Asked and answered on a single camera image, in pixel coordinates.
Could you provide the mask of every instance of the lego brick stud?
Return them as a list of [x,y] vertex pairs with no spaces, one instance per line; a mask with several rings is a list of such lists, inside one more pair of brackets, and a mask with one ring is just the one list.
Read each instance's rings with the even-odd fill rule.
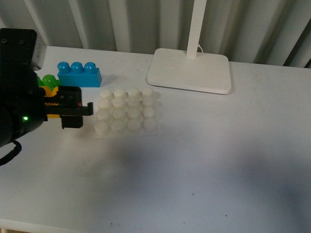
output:
[[71,71],[69,64],[67,62],[58,63],[57,68],[59,73],[61,74],[68,74]]
[[95,74],[96,73],[96,65],[93,62],[88,62],[84,66],[84,70],[88,74]]
[[74,74],[82,74],[83,73],[83,66],[80,62],[74,62],[71,65],[71,71]]

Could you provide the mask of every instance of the black cable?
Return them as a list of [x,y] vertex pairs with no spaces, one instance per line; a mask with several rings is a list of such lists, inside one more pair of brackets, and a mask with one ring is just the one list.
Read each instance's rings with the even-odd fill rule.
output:
[[15,156],[17,156],[21,151],[21,144],[18,141],[13,141],[15,147],[6,156],[0,159],[0,166],[10,162]]

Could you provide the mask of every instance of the blue lego brick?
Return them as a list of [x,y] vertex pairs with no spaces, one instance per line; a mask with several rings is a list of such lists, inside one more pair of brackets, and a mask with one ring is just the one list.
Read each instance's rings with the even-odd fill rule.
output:
[[101,86],[101,73],[93,62],[86,63],[84,68],[80,62],[74,62],[70,67],[67,62],[60,62],[57,68],[59,71],[57,76],[63,86]]

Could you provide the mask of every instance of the white cylindrical peg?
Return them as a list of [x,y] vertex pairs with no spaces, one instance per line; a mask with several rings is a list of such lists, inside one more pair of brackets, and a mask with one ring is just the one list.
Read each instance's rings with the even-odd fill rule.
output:
[[100,137],[107,135],[110,131],[108,123],[103,120],[98,121],[95,124],[94,128],[95,128],[97,135]]
[[129,119],[137,119],[137,120],[139,120],[140,119],[140,110],[138,108],[130,108],[127,111],[127,117]]
[[98,120],[103,120],[105,122],[109,122],[110,120],[110,113],[107,109],[100,109],[97,113],[96,113],[96,118]]
[[111,115],[114,120],[126,120],[125,111],[121,108],[114,109]]
[[108,99],[108,100],[113,99],[113,94],[109,89],[102,90],[100,96],[101,96],[101,99]]
[[113,93],[115,95],[115,98],[122,98],[122,99],[126,99],[126,92],[123,88],[118,88],[114,91]]
[[141,130],[141,123],[139,120],[132,119],[127,122],[127,129],[133,133],[139,133]]
[[123,133],[125,132],[125,123],[121,120],[115,120],[110,125],[112,132]]
[[137,88],[132,88],[132,89],[128,90],[127,94],[128,94],[128,98],[135,97],[135,98],[139,99],[141,96],[140,91]]
[[150,87],[145,87],[142,91],[141,91],[141,96],[144,97],[154,97],[154,91],[152,88]]
[[117,98],[112,101],[114,108],[126,109],[126,102],[123,98]]
[[140,101],[136,97],[129,98],[127,101],[127,106],[129,108],[140,108]]
[[101,99],[100,101],[98,101],[98,108],[99,109],[111,110],[112,104],[111,104],[110,100],[108,100],[108,99]]
[[155,100],[152,97],[144,97],[141,103],[144,108],[153,107],[155,104]]
[[156,111],[153,107],[144,108],[144,110],[142,110],[142,116],[144,119],[155,118]]

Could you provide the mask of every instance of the curtain fold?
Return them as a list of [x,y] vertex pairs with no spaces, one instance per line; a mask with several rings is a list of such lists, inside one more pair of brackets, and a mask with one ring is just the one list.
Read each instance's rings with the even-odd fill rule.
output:
[[[51,46],[186,50],[194,0],[1,0],[0,27]],[[208,0],[200,45],[230,61],[310,67],[310,0]]]

